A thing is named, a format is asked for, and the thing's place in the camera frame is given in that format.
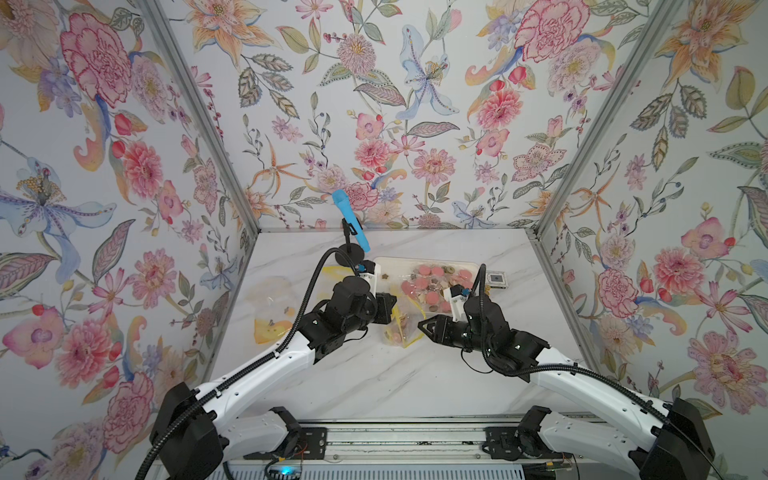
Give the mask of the ziploc bag of cookies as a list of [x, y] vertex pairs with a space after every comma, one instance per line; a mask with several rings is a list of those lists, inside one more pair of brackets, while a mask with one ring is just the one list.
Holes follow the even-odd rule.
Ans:
[[321, 270], [320, 278], [323, 281], [337, 283], [348, 276], [355, 276], [356, 273], [349, 267], [339, 265], [324, 266]]
[[425, 320], [425, 312], [418, 302], [392, 286], [389, 289], [397, 302], [392, 310], [391, 322], [384, 330], [384, 343], [389, 346], [408, 348], [420, 340], [423, 333], [418, 324]]

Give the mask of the ziploc bag yellow duck print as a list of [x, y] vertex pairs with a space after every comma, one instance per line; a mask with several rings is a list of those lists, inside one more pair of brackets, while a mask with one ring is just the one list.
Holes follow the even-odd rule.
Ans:
[[286, 277], [271, 276], [245, 290], [256, 345], [268, 345], [284, 337], [297, 316], [300, 298]]

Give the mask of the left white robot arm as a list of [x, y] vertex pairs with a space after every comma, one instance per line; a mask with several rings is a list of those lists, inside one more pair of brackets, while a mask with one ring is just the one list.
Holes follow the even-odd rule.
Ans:
[[298, 444], [297, 420], [283, 407], [254, 420], [243, 418], [245, 410], [341, 348], [350, 333], [389, 324], [396, 304], [394, 295], [377, 292], [374, 275], [348, 276], [330, 299], [313, 309], [301, 307], [291, 330], [262, 356], [198, 387], [174, 386], [163, 400], [137, 478], [147, 478], [161, 462], [171, 479], [206, 479], [238, 448], [288, 455]]

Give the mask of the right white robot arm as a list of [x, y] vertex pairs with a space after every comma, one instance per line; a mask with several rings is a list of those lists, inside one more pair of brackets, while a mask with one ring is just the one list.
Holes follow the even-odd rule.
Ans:
[[635, 479], [723, 476], [696, 406], [681, 398], [664, 402], [641, 395], [579, 366], [544, 339], [511, 328], [485, 294], [452, 298], [450, 314], [425, 319], [418, 328], [433, 343], [478, 351], [491, 372], [557, 393], [598, 419], [572, 419], [534, 405], [512, 429], [490, 429], [484, 448], [494, 458], [570, 454]]

